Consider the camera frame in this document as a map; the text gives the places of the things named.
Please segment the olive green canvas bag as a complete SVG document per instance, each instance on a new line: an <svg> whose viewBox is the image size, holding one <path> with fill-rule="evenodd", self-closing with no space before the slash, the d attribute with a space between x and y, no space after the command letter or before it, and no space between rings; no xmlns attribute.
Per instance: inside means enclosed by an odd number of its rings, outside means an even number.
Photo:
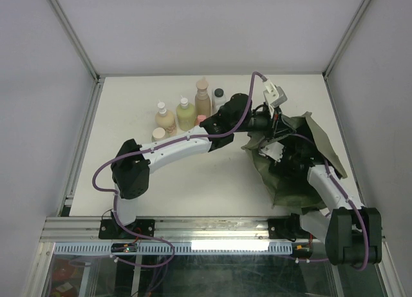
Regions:
<svg viewBox="0 0 412 297"><path fill-rule="evenodd" d="M337 176L339 178L348 177L339 156L332 147L328 135L312 118L311 112L307 111L301 116L284 116L283 118L296 130L296 133L291 135L302 135L312 140L321 152L324 161L328 161L329 167L337 173ZM267 141L262 132L249 132L249 141L241 148L246 152L259 173L273 206L292 209L322 209L326 207L321 196L308 183L307 177L282 178L278 175L273 175L270 173L270 164L273 160L259 154L260 147L273 142L279 142L287 136Z"/></svg>

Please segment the white bottle dark cap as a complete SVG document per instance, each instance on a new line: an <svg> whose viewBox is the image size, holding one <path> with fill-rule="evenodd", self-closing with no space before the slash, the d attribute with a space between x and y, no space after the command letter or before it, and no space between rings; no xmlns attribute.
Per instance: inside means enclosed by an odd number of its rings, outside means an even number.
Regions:
<svg viewBox="0 0 412 297"><path fill-rule="evenodd" d="M212 93L212 112L217 113L226 101L224 90L221 88L216 88Z"/></svg>

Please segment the amber bottle pink cap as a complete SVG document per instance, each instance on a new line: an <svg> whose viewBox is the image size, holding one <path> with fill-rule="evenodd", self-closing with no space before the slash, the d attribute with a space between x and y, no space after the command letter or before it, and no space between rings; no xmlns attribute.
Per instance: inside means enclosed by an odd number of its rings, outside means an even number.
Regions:
<svg viewBox="0 0 412 297"><path fill-rule="evenodd" d="M198 115L195 120L195 125L199 126L207 117L205 115Z"/></svg>

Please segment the yellow-green lotion bottle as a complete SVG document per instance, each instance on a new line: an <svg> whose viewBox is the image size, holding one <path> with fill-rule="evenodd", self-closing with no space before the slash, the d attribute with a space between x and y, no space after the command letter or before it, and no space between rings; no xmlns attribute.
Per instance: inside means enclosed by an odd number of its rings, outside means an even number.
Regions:
<svg viewBox="0 0 412 297"><path fill-rule="evenodd" d="M182 131L189 131L194 127L196 120L196 108L188 98L181 96L180 103L176 107L178 125Z"/></svg>

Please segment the small tan pump bottle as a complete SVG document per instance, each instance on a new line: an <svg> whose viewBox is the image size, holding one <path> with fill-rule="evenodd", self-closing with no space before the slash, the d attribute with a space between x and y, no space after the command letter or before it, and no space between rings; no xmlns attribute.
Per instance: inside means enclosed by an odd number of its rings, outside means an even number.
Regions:
<svg viewBox="0 0 412 297"><path fill-rule="evenodd" d="M177 134L177 125L173 112L168 110L162 101L158 102L157 108L158 111L155 115L155 122L160 128L163 128L170 137L175 136Z"/></svg>

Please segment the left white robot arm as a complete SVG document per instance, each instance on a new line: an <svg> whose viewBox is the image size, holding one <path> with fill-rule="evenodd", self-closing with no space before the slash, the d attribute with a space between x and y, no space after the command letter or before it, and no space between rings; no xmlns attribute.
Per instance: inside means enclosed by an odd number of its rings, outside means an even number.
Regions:
<svg viewBox="0 0 412 297"><path fill-rule="evenodd" d="M112 230L121 238L130 237L135 230L132 200L149 188L149 176L172 162L196 154L220 149L234 140L236 132L260 132L271 139L281 120L280 106L287 97L274 99L264 93L265 102L256 109L244 93L233 95L219 110L189 131L162 142L146 146L127 140L120 148L116 161L110 165L118 194L111 212Z"/></svg>

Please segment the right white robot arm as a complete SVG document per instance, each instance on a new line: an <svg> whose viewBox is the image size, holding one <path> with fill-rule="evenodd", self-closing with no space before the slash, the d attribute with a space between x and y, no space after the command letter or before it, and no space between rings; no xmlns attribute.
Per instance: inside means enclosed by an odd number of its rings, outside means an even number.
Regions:
<svg viewBox="0 0 412 297"><path fill-rule="evenodd" d="M332 265L350 265L362 271L382 260L382 219L374 207L366 207L349 194L338 172L315 142L292 134L262 147L272 160L271 169L290 181L308 185L320 196L329 211L308 211L288 221L295 237L312 234L324 244Z"/></svg>

